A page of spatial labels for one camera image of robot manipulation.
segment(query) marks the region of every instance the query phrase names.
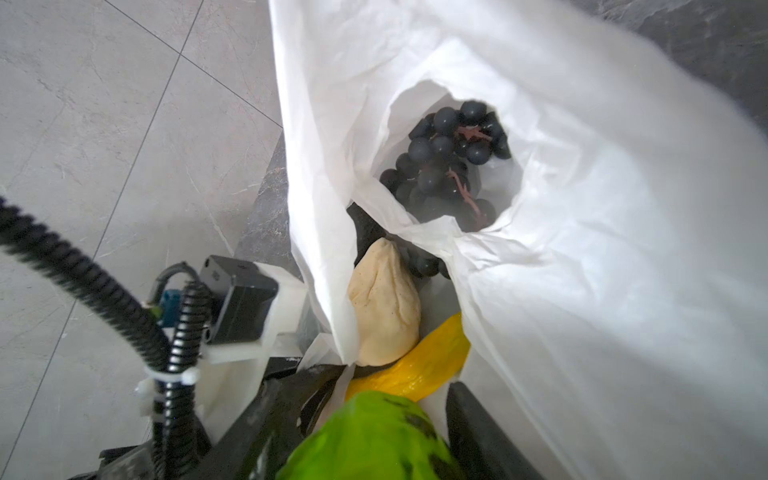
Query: beige pear-shaped object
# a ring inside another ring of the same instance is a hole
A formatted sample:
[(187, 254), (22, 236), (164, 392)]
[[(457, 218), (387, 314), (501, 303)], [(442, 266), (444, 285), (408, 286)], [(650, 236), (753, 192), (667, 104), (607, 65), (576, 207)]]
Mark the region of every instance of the beige pear-shaped object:
[(395, 244), (378, 239), (357, 264), (347, 296), (357, 315), (360, 366), (381, 366), (419, 341), (422, 304)]

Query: tiled floor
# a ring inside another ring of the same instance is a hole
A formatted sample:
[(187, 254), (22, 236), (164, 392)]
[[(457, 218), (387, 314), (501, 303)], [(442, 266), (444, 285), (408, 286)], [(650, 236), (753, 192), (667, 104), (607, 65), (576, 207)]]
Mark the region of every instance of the tiled floor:
[[(0, 194), (136, 296), (237, 245), (281, 132), (266, 0), (3, 0), (0, 85)], [(138, 357), (5, 255), (0, 285), (2, 480), (140, 442)]]

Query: grape stem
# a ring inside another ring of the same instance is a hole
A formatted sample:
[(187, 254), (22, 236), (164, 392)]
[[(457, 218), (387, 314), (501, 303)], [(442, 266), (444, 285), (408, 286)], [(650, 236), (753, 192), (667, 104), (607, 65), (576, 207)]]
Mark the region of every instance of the grape stem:
[(481, 138), (483, 140), (491, 141), (493, 138), (489, 137), (488, 135), (482, 133), (479, 126), (474, 127), (459, 127), (456, 129), (456, 132), (460, 135), (464, 135), (464, 138), (466, 138), (468, 141), (471, 141), (474, 138)]
[(458, 188), (458, 192), (462, 195), (464, 202), (469, 204), (469, 206), (472, 207), (472, 211), (475, 212), (475, 222), (480, 226), (480, 228), (483, 228), (488, 223), (488, 218), (486, 218), (485, 214), (480, 211), (478, 205), (472, 199), (472, 194), (470, 194), (469, 190), (467, 190), (467, 187), (462, 184), (462, 180), (458, 177), (457, 173), (449, 168), (445, 175), (446, 177), (452, 178), (456, 182), (456, 187)]

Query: dark marble surface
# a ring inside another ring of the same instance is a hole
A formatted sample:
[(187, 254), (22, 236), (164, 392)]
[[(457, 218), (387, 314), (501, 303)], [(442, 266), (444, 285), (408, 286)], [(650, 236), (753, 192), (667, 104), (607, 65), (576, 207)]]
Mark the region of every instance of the dark marble surface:
[[(768, 0), (568, 0), (636, 31), (733, 98), (768, 132)], [(285, 142), (280, 137), (235, 256), (299, 276), (290, 253)]]

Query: plastic bag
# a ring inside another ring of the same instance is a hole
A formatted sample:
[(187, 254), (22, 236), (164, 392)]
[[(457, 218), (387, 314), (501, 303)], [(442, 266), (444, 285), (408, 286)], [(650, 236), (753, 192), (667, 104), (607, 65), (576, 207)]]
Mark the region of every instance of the plastic bag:
[[(270, 6), (293, 251), (345, 362), (353, 200), (445, 260), (462, 379), (524, 453), (518, 407), (574, 478), (764, 476), (768, 147), (726, 98), (552, 0)], [(477, 172), (503, 212), (414, 224), (376, 178), (470, 98), (516, 159)]]

